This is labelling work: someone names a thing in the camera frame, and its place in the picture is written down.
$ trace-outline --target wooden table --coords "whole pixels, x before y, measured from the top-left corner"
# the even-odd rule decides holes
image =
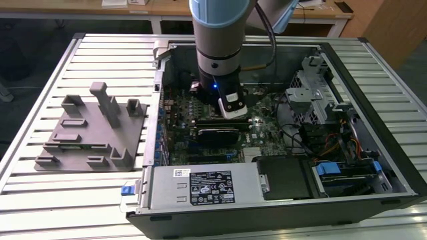
[[[314,10],[296,9],[290,23],[332,25],[328,37],[339,37],[352,13],[334,0]],[[191,21],[188,0],[149,0],[147,5],[103,9],[101,0],[0,0],[0,17],[20,19],[148,20],[152,33],[161,34],[161,21]]]

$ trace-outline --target white sticker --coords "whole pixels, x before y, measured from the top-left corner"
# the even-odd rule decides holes
[[[129,14],[148,14],[148,11],[128,11]]]
[[[173,169],[173,177],[189,177],[191,169]]]
[[[235,93],[232,93],[232,94],[226,95],[226,98],[227,98],[227,101],[228,101],[228,102],[235,102],[235,101],[238,101],[238,99],[239,99],[239,95],[238,95],[238,93],[235,92]]]

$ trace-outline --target warning label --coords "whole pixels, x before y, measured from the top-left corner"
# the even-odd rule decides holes
[[[235,203],[232,171],[189,173],[189,196],[193,206]]]

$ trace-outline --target aluminum extrusion table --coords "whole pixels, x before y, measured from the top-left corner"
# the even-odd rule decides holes
[[[121,213],[120,187],[141,177],[145,135],[140,135],[135,169],[131,172],[37,172],[35,158],[61,116],[67,94],[96,101],[89,93],[93,81],[105,82],[117,102],[137,98],[151,104],[153,47],[157,40],[193,41],[183,35],[76,34],[0,162],[0,236],[16,239],[143,240],[144,234]],[[248,36],[250,41],[267,41]],[[368,43],[355,38],[280,37],[278,42],[330,42],[355,81],[376,109],[416,169],[427,180],[427,109]],[[148,119],[152,111],[147,109]],[[137,197],[125,205],[136,206]],[[318,226],[279,231],[239,233],[200,239],[426,239],[424,203],[396,209],[340,226]]]

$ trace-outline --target metal bracket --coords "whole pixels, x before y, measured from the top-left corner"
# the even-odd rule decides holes
[[[346,112],[354,108],[354,105],[350,102],[342,102],[338,104],[330,104],[332,112]]]
[[[152,48],[152,56],[153,60],[156,62],[156,65],[153,64],[153,67],[159,67],[159,61],[169,55],[169,41],[165,40],[157,40],[153,42],[153,48]]]
[[[270,184],[268,184],[268,179],[266,174],[259,175],[259,182],[260,182],[260,189],[263,193],[270,192]]]

